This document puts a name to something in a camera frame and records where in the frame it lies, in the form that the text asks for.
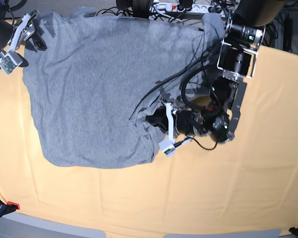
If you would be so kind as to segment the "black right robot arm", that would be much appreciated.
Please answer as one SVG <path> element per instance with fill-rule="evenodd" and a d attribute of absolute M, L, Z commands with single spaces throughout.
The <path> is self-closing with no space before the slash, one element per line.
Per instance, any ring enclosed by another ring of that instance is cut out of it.
<path fill-rule="evenodd" d="M 38 16 L 38 11 L 24 14 L 18 23 L 15 23 L 14 12 L 21 9 L 27 1 L 22 0 L 14 6 L 9 5 L 9 1 L 0 0 L 0 53 L 6 46 L 10 46 L 11 51 L 19 48 L 22 41 L 32 40 L 33 45 L 40 51 L 47 50 L 46 43 L 42 39 L 34 19 Z"/>

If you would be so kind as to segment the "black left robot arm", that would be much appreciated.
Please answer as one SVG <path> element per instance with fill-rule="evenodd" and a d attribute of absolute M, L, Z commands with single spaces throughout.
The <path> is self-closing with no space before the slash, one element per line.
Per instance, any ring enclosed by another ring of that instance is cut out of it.
<path fill-rule="evenodd" d="M 167 145 L 177 147 L 174 134 L 184 134 L 187 139 L 208 135 L 215 144 L 234 139 L 240 118 L 240 107 L 247 84 L 246 77 L 253 77 L 258 50 L 266 26 L 273 21 L 285 5 L 284 0 L 242 0 L 227 16 L 225 35 L 206 51 L 219 47 L 217 69 L 221 72 L 210 80 L 205 64 L 207 56 L 200 57 L 200 67 L 189 71 L 181 82 L 181 99 L 184 109 L 175 109 L 171 103 L 157 109 L 146 120 L 152 126 L 168 132 Z M 210 103 L 199 106 L 190 101 L 186 89 L 194 76 L 202 73 L 203 83 L 210 90 Z"/>

